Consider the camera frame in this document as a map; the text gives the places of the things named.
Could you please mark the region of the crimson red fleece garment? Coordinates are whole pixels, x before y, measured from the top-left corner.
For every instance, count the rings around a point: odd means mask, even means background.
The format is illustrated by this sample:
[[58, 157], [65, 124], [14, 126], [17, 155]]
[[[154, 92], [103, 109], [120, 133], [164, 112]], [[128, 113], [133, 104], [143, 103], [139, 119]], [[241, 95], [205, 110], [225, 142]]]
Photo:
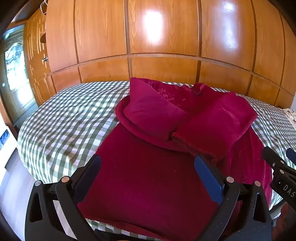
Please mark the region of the crimson red fleece garment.
[[163, 240], [195, 240], [215, 215], [194, 168], [203, 155], [236, 181], [259, 181], [271, 200], [270, 166], [252, 128], [257, 112], [234, 92], [132, 78], [119, 124], [97, 150], [101, 168], [78, 207], [87, 219]]

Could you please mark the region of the floral patterned pillow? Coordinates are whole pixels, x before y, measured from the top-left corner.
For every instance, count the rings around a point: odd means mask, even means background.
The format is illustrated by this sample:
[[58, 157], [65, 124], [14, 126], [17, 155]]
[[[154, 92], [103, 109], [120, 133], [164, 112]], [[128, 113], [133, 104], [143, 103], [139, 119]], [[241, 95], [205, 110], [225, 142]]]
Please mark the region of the floral patterned pillow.
[[296, 128], [296, 113], [289, 108], [285, 108], [283, 109], [283, 112], [285, 113], [285, 115], [287, 116], [289, 122], [291, 123], [291, 125]]

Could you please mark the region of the green white checkered bedsheet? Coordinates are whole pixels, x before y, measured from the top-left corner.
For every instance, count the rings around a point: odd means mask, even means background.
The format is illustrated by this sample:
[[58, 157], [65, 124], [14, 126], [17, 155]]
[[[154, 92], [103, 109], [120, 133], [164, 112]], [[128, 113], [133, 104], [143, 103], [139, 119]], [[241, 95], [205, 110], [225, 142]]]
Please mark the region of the green white checkered bedsheet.
[[[103, 140], [118, 124], [115, 106], [130, 91], [128, 81], [92, 82], [66, 88], [39, 107], [21, 127], [18, 152], [29, 173], [44, 184], [59, 181], [85, 166]], [[295, 168], [286, 150], [295, 148], [295, 127], [285, 109], [237, 94], [245, 98], [258, 118], [252, 124], [264, 145], [274, 149]], [[142, 231], [127, 231], [106, 221], [86, 219], [94, 229], [127, 233], [142, 239], [164, 240]]]

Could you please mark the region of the glossy wooden wardrobe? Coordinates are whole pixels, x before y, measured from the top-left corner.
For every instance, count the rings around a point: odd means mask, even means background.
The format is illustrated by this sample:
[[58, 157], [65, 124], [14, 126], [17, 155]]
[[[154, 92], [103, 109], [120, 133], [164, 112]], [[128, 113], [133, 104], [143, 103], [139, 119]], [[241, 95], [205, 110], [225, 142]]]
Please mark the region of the glossy wooden wardrobe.
[[269, 1], [48, 1], [56, 91], [132, 77], [295, 97], [295, 35]]

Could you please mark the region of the glass balcony door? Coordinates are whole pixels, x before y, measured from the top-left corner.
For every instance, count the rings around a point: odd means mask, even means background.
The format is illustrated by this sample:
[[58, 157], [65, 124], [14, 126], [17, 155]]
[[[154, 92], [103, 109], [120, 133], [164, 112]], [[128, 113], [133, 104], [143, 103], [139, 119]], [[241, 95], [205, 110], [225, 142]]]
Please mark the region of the glass balcony door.
[[24, 25], [20, 25], [1, 39], [1, 99], [17, 128], [38, 108], [25, 66], [23, 32]]

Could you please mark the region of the wooden slatted door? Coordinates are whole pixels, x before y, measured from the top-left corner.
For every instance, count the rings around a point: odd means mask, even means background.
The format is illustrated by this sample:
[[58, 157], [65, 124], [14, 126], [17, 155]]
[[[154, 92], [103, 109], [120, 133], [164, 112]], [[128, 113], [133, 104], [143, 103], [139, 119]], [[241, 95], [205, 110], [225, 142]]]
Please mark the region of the wooden slatted door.
[[56, 94], [50, 73], [46, 44], [41, 42], [45, 33], [46, 16], [38, 9], [26, 21], [23, 31], [23, 50], [29, 83], [38, 106]]

